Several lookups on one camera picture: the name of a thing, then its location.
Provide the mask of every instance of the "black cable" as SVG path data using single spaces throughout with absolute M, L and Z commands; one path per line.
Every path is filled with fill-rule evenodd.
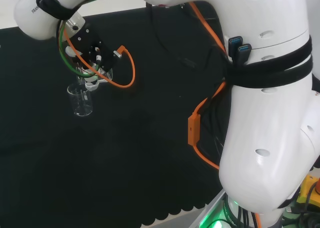
M 56 26 L 56 32 L 55 32 L 55 39 L 56 39 L 56 44 L 58 45 L 58 49 L 59 48 L 59 31 L 60 31 L 60 26 L 61 26 L 62 20 L 58 21 L 58 25 Z
M 245 210 L 245 216 L 246 216 L 246 228 L 249 228 L 249 225 L 250 225 L 250 223 L 249 223 L 249 213 L 248 213 L 247 210 Z
M 214 223 L 216 223 L 217 221 L 223 221 L 223 222 L 227 223 L 228 225 L 230 225 L 231 227 L 233 227 L 233 224 L 225 219 L 216 219 L 216 220 L 212 221 L 206 228 L 210 228 L 210 226 L 213 225 Z
M 307 210 L 308 210 L 308 205 L 309 205 L 309 202 L 310 202 L 310 197 L 311 197 L 312 191 L 314 190 L 314 188 L 315 188 L 316 185 L 317 185 L 317 182 L 315 182 L 315 183 L 310 187 L 310 190 L 309 190 L 309 192 L 308 192 L 308 195 L 306 196 L 306 201 L 305 201 L 305 204 L 304 204 L 303 212 L 301 212 L 301 214 L 300 214 L 300 219 L 299 219 L 300 225 L 302 225 L 303 222 L 304 222 L 304 214 L 305 214 L 305 212 L 307 212 Z
M 154 21 L 154 13 L 153 13 L 153 7 L 151 4 L 148 4 L 146 3 L 145 4 L 145 7 L 146 7 L 146 10 L 147 10 L 147 13 L 148 13 L 148 17 L 149 17 L 149 20 L 150 20 L 150 23 L 151 23 L 151 26 L 152 26 L 152 31 L 153 31 L 153 34 L 157 40 L 157 42 L 160 44 L 160 46 L 175 60 L 177 60 L 179 63 L 181 63 L 183 66 L 186 66 L 188 68 L 192 68 L 192 69 L 197 69 L 198 68 L 198 64 L 188 58 L 182 58 L 176 54 L 174 54 L 173 52 L 171 52 L 167 47 L 166 45 L 162 42 L 161 38 L 159 37 L 159 34 L 157 32 L 157 29 L 156 29 L 156 26 L 155 26 L 155 21 Z M 214 50 L 216 49 L 220 49 L 218 48 L 217 45 L 212 45 L 207 53 L 207 56 L 206 56 L 206 59 L 205 59 L 205 64 L 204 64 L 204 67 L 202 68 L 202 71 L 205 71 L 209 64 L 210 64 L 210 58 L 212 56 L 212 53 L 214 52 Z
M 247 217 L 246 217 L 245 209 L 242 209 L 242 215 L 243 215 L 243 228 L 247 228 Z
M 238 206 L 238 219 L 236 222 L 237 228 L 241 228 L 241 213 L 242 213 L 242 208 Z
M 153 12 L 153 7 L 151 4 L 148 4 L 146 3 L 145 4 L 145 7 L 146 7 L 146 11 L 147 11 L 147 14 L 148 14 L 148 17 L 149 17 L 149 20 L 150 20 L 150 23 L 151 23 L 151 26 L 152 26 L 152 31 L 154 33 L 154 36 L 157 40 L 157 42 L 160 44 L 160 46 L 175 60 L 177 60 L 179 63 L 181 63 L 182 65 L 188 67 L 188 68 L 192 68 L 192 69 L 197 69 L 198 68 L 198 65 L 197 63 L 187 59 L 187 58 L 182 58 L 176 54 L 174 54 L 173 52 L 171 52 L 165 45 L 164 43 L 162 42 L 162 40 L 160 39 L 159 35 L 158 35 L 158 32 L 157 32 L 157 29 L 156 29 L 156 26 L 155 26 L 155 21 L 154 21 L 154 12 Z
M 254 223 L 254 228 L 258 228 L 258 223 L 257 223 L 255 213 L 251 212 L 251 215 L 252 215 L 252 219 L 253 219 L 253 223 Z
M 183 13 L 186 14 L 188 17 L 199 20 L 198 17 L 196 15 L 194 15 L 194 11 L 191 9 L 189 3 L 180 4 L 180 7 L 181 7 Z M 206 21 L 213 21 L 213 20 L 219 21 L 219 18 L 218 17 L 215 17 L 215 18 L 205 18 L 204 17 L 204 20 L 206 20 Z

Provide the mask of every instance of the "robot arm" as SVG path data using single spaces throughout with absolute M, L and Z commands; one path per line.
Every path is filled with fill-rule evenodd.
M 57 0 L 63 7 L 73 9 L 85 0 Z M 20 0 L 14 10 L 14 19 L 19 28 L 28 36 L 37 40 L 46 40 L 56 35 L 58 19 L 52 17 L 37 5 L 37 0 Z M 79 13 L 70 19 L 79 29 L 84 25 L 84 19 Z M 73 35 L 75 30 L 68 30 Z
M 73 9 L 85 0 L 58 1 Z M 196 0 L 145 1 L 173 6 Z M 202 1 L 212 4 L 219 16 L 227 53 L 232 37 L 242 36 L 244 43 L 251 44 L 247 64 L 282 57 L 309 40 L 306 0 Z M 20 0 L 14 17 L 22 31 L 35 39 L 49 39 L 56 33 L 58 20 L 38 8 L 36 0 Z M 67 29 L 70 36 L 76 35 L 72 26 L 85 25 L 80 17 L 76 19 Z M 263 227 L 278 220 L 282 212 L 278 207 L 295 193 L 320 155 L 319 122 L 313 123 L 320 117 L 306 115 L 320 105 L 319 94 L 311 91 L 311 74 L 284 86 L 232 89 L 219 177 L 232 200 L 261 214 Z

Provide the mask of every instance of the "black cloth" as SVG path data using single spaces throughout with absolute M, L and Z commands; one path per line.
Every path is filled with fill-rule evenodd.
M 55 40 L 0 30 L 1 228 L 136 228 L 202 208 L 221 190 L 218 172 L 187 145 L 188 117 L 222 78 L 220 55 L 203 71 L 212 40 L 200 22 L 180 7 L 154 16 L 163 42 L 201 68 L 168 56 L 144 9 L 88 17 L 112 50 L 131 52 L 136 83 L 102 84 L 87 118 L 73 115 L 67 87 L 75 77 Z M 131 75 L 123 59 L 114 80 Z M 203 146 L 219 161 L 210 140 Z

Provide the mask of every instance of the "black velcro strap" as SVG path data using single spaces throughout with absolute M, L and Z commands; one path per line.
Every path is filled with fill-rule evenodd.
M 75 7 L 74 9 L 67 9 L 57 0 L 36 0 L 36 4 L 40 9 L 58 20 L 70 19 L 80 8 Z
M 301 48 L 286 54 L 284 56 L 262 61 L 254 64 L 243 65 L 240 67 L 230 66 L 228 70 L 234 74 L 240 73 L 261 73 L 261 72 L 278 72 L 290 69 L 307 59 L 312 52 L 312 39 Z
M 306 63 L 293 69 L 273 73 L 244 74 L 236 76 L 227 75 L 226 80 L 233 85 L 245 88 L 273 88 L 292 84 L 303 79 L 311 73 L 312 68 L 313 59 L 311 56 Z
M 297 82 L 311 73 L 313 68 L 312 40 L 301 48 L 279 58 L 254 64 L 233 66 L 228 60 L 225 78 L 227 82 L 245 88 L 272 88 Z

